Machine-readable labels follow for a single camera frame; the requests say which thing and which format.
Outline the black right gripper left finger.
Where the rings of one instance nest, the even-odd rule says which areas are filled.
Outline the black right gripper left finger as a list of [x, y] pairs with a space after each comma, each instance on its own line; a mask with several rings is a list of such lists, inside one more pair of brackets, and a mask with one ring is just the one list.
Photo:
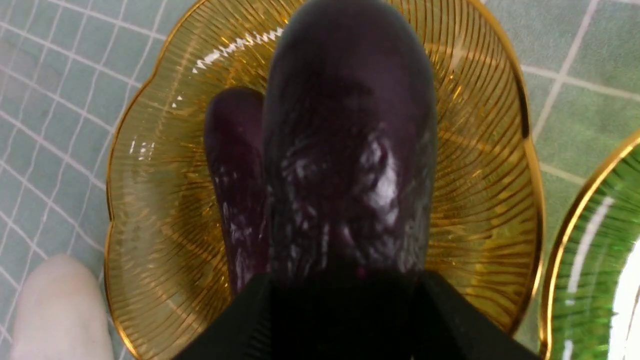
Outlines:
[[176, 360], [270, 360], [272, 283], [267, 273], [251, 278], [231, 304]]

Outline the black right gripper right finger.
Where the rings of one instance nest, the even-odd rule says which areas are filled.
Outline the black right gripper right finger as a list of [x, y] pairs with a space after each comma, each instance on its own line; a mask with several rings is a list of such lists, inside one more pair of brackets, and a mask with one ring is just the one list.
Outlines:
[[417, 287], [419, 360], [539, 360], [477, 310], [443, 276], [425, 271]]

